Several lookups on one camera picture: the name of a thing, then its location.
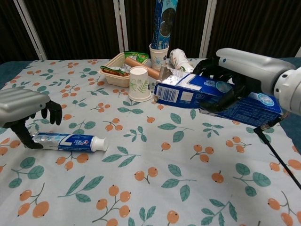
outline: plastic food container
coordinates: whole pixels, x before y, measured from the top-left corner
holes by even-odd
[[[124,64],[125,56],[124,52],[119,53],[117,56],[115,56],[112,60],[110,60],[105,66],[106,67],[121,67]],[[111,85],[115,86],[121,86],[121,87],[129,87],[130,86],[130,76],[118,76],[114,74],[109,74],[106,72],[103,72],[101,69],[98,71],[98,73],[103,74],[107,80],[107,82]]]

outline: barcode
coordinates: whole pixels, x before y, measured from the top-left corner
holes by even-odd
[[[158,86],[157,95],[161,100],[176,103],[179,95],[179,90]]]

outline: floral tablecloth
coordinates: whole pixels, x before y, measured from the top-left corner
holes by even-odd
[[[107,137],[109,148],[30,150],[0,129],[0,225],[301,224],[300,190],[251,127],[131,101],[128,89],[98,73],[106,62],[34,61],[4,87],[37,90],[62,105],[60,126],[38,113],[27,121],[31,133]],[[301,180],[301,156],[282,128],[265,134]]]

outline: black cable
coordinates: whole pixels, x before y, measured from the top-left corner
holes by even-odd
[[[301,184],[297,180],[297,178],[293,175],[291,170],[286,166],[286,164],[282,161],[280,156],[277,154],[273,146],[270,144],[269,140],[266,138],[266,136],[263,134],[262,129],[260,127],[257,127],[254,129],[254,132],[259,136],[259,138],[270,148],[272,153],[275,155],[275,157],[278,159],[278,161],[281,163],[281,165],[284,167],[284,169],[287,171],[287,173],[291,176],[295,184],[299,187],[301,190]]]

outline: robotic hand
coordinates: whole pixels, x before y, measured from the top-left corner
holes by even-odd
[[[235,84],[218,102],[200,103],[209,112],[224,111],[255,92],[275,96],[282,108],[301,115],[301,67],[296,70],[289,62],[222,48],[215,57],[199,62],[192,73],[225,82],[232,79]]]
[[[62,107],[51,101],[48,95],[22,88],[0,90],[0,127],[11,128],[28,148],[43,148],[43,145],[32,140],[25,127],[26,120],[34,118],[40,110],[44,119],[50,111],[51,124],[61,124]]]

